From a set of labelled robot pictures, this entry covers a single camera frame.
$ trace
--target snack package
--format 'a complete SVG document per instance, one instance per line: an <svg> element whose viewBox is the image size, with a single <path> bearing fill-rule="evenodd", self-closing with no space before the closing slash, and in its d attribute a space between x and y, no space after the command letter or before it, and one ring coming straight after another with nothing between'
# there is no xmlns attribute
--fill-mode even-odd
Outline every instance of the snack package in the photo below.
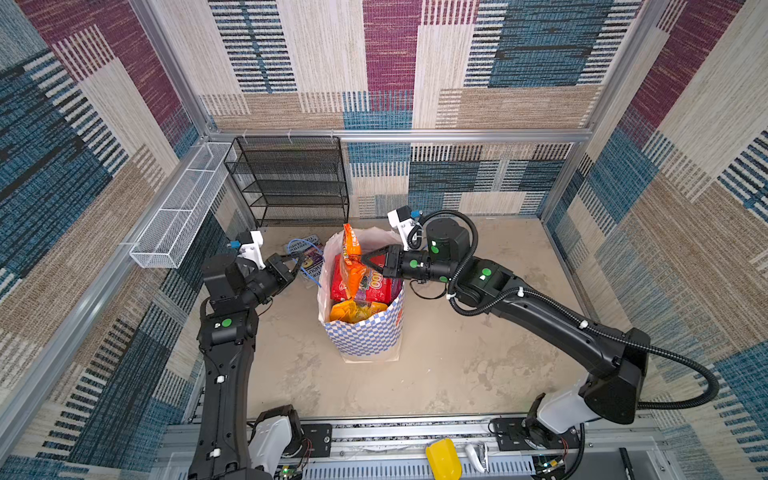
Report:
<svg viewBox="0 0 768 480"><path fill-rule="evenodd" d="M331 307L330 321L358 323L386 310L387 305L379 302L363 302L360 300L347 300Z"/></svg>
<svg viewBox="0 0 768 480"><path fill-rule="evenodd" d="M373 257L371 261L376 265L383 266L384 256ZM347 300L345 283L342 278L342 264L344 264L342 256L337 255L333 268L333 282L331 283L331 300L334 302ZM380 302L389 305L400 293L401 288L401 280L384 278L381 273L374 269L368 269L360 280L355 300Z"/></svg>
<svg viewBox="0 0 768 480"><path fill-rule="evenodd" d="M344 262L341 266L341 277L344 282L346 296L343 300L353 299L360 286L360 280L366 275L369 268L362 264L360 256L362 250L357 241L355 231L348 223L344 224L344 245L342 249Z"/></svg>

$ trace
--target checkered paper bag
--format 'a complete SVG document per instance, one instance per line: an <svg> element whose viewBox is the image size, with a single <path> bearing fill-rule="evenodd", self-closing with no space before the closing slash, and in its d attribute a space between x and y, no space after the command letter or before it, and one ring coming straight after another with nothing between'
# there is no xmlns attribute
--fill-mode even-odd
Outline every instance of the checkered paper bag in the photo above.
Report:
<svg viewBox="0 0 768 480"><path fill-rule="evenodd" d="M363 253L391 243L400 243L400 236L392 231L376 227L354 230ZM333 306L330 285L333 280L334 261L336 255L341 253L343 242L344 232L341 231L328 240L323 252L323 271L320 273L322 288L317 292L318 320L345 362L395 361L400 357L402 304L406 293L402 288L402 280L397 280L400 283L400 293L387 310L358 323L328 321Z"/></svg>

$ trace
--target red package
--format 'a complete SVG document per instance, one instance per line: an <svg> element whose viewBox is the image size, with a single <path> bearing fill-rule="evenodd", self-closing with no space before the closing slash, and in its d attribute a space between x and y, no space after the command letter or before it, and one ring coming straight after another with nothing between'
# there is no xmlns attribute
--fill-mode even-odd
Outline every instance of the red package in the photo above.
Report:
<svg viewBox="0 0 768 480"><path fill-rule="evenodd" d="M341 255L336 255L336 265L333 268L333 282L331 283L331 300L343 302L347 300L346 289L341 276ZM379 255L371 259L378 266L384 266L384 256ZM367 300L389 305L398 296L402 288L402 281L393 278L384 278L374 269L368 269L366 275L360 280L360 287L355 295L355 300Z"/></svg>

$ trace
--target white mesh basket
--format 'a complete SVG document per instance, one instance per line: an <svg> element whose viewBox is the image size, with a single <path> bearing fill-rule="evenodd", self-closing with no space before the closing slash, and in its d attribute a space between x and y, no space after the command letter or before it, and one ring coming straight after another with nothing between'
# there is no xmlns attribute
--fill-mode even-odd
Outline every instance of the white mesh basket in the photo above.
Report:
<svg viewBox="0 0 768 480"><path fill-rule="evenodd" d="M179 177L131 248L142 268L178 268L227 178L223 160L237 156L228 143L207 142Z"/></svg>

